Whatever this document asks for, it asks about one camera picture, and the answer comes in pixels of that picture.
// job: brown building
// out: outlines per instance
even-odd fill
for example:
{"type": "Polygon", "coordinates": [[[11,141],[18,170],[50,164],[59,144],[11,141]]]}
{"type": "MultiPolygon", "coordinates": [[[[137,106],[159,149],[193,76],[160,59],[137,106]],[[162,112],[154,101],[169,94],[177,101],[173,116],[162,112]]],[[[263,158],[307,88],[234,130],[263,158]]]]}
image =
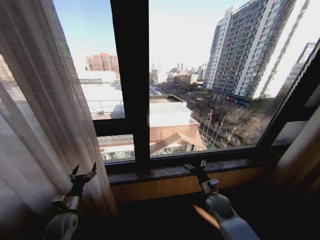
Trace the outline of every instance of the brown building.
{"type": "MultiPolygon", "coordinates": [[[[150,155],[206,150],[199,132],[200,123],[191,117],[187,103],[174,95],[149,96],[150,155]]],[[[98,137],[107,162],[135,156],[132,135],[98,137]]]]}
{"type": "Polygon", "coordinates": [[[176,83],[181,85],[191,85],[193,83],[197,83],[197,79],[197,74],[178,75],[176,76],[176,83]]]}
{"type": "Polygon", "coordinates": [[[87,71],[114,71],[116,79],[120,81],[120,72],[117,55],[109,55],[101,52],[93,56],[86,56],[86,70],[87,71]]]}

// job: glass pane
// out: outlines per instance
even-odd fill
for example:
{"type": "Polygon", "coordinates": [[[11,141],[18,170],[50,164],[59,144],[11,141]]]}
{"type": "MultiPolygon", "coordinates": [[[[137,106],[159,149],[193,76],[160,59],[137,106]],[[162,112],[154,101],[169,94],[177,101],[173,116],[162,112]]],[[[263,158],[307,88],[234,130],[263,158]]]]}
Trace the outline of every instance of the glass pane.
{"type": "Polygon", "coordinates": [[[135,160],[134,137],[132,134],[98,136],[97,138],[104,163],[135,160]]]}
{"type": "Polygon", "coordinates": [[[53,0],[93,120],[125,110],[108,0],[53,0]]]}
{"type": "Polygon", "coordinates": [[[276,144],[291,144],[305,127],[307,121],[287,122],[273,142],[276,144]]]}
{"type": "Polygon", "coordinates": [[[150,154],[254,146],[315,48],[319,7],[150,0],[150,154]]]}

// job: bare tree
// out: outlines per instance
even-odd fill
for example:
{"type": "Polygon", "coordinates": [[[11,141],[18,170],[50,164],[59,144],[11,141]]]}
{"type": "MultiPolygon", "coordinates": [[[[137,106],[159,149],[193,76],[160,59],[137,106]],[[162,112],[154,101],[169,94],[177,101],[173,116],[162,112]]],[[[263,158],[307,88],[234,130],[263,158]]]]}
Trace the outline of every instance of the bare tree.
{"type": "Polygon", "coordinates": [[[207,136],[208,136],[208,131],[209,131],[209,127],[210,127],[210,124],[211,124],[211,121],[212,121],[212,113],[213,113],[213,109],[211,109],[210,113],[209,114],[209,120],[208,120],[208,127],[206,129],[206,134],[205,134],[205,139],[207,139],[207,136]]]}
{"type": "Polygon", "coordinates": [[[207,124],[208,118],[209,118],[209,114],[206,115],[206,119],[205,119],[205,123],[204,123],[203,129],[202,129],[201,137],[204,136],[204,131],[205,131],[205,128],[206,128],[206,124],[207,124]]]}
{"type": "Polygon", "coordinates": [[[246,146],[256,144],[270,123],[270,120],[270,116],[262,113],[250,117],[246,124],[237,130],[237,134],[242,138],[243,144],[246,146]]]}
{"type": "Polygon", "coordinates": [[[225,121],[225,116],[223,116],[223,118],[222,118],[222,120],[221,120],[221,122],[220,122],[220,127],[219,127],[219,130],[218,130],[218,132],[216,133],[216,135],[215,135],[215,138],[214,138],[214,141],[213,141],[213,144],[212,144],[212,146],[214,146],[215,145],[215,143],[216,143],[216,140],[217,140],[217,137],[218,137],[218,135],[220,134],[220,131],[221,131],[221,128],[223,127],[223,125],[224,125],[224,121],[225,121]]]}
{"type": "Polygon", "coordinates": [[[225,148],[227,147],[231,138],[235,134],[235,131],[237,130],[237,128],[239,128],[241,125],[245,124],[251,115],[252,115],[251,110],[244,109],[242,107],[239,107],[239,108],[236,108],[232,111],[229,111],[225,115],[225,120],[226,120],[227,124],[229,125],[229,129],[231,130],[231,133],[228,134],[227,141],[224,144],[225,148]]]}
{"type": "Polygon", "coordinates": [[[221,117],[222,117],[222,112],[220,113],[220,116],[219,116],[218,121],[215,123],[214,130],[213,130],[212,135],[211,135],[211,141],[210,141],[210,143],[211,143],[212,140],[214,139],[214,134],[216,133],[216,129],[217,129],[218,124],[220,123],[221,117]]]}

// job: white curtain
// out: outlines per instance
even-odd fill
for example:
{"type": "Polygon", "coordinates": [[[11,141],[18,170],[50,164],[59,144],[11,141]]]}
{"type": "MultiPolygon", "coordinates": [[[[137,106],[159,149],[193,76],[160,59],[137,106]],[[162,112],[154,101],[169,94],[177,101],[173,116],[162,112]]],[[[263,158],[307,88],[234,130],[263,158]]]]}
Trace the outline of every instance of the white curtain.
{"type": "Polygon", "coordinates": [[[0,233],[44,223],[68,174],[97,164],[83,208],[117,208],[90,111],[51,0],[0,0],[0,233]]]}

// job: window sill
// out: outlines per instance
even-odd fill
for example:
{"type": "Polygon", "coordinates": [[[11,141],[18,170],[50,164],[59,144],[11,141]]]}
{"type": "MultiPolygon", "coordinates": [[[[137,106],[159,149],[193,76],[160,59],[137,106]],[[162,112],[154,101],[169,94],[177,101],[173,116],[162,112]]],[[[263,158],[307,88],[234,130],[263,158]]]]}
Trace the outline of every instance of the window sill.
{"type": "MultiPolygon", "coordinates": [[[[261,166],[271,166],[272,161],[253,162],[248,159],[226,160],[218,162],[208,162],[205,166],[206,173],[225,172],[238,169],[254,168],[261,166]]],[[[109,173],[108,179],[111,186],[149,182],[163,179],[179,178],[191,176],[192,174],[185,170],[182,165],[155,167],[147,173],[126,172],[109,173]]]]}

